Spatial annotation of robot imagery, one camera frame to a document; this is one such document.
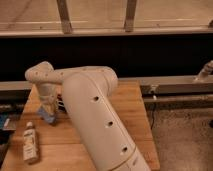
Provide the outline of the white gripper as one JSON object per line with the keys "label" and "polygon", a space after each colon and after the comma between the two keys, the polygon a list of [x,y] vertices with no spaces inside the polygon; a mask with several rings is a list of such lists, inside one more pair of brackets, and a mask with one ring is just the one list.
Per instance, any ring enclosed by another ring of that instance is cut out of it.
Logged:
{"label": "white gripper", "polygon": [[36,85],[39,99],[44,110],[54,116],[57,113],[57,97],[58,92],[54,84],[41,83]]}

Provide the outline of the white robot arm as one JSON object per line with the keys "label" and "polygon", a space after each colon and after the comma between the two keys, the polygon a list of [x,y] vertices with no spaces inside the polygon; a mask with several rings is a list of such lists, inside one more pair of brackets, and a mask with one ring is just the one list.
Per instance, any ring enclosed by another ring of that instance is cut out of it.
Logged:
{"label": "white robot arm", "polygon": [[118,85],[113,69],[55,69],[44,61],[27,69],[25,78],[37,88],[45,120],[56,116],[57,97],[62,97],[97,171],[151,171],[108,99]]}

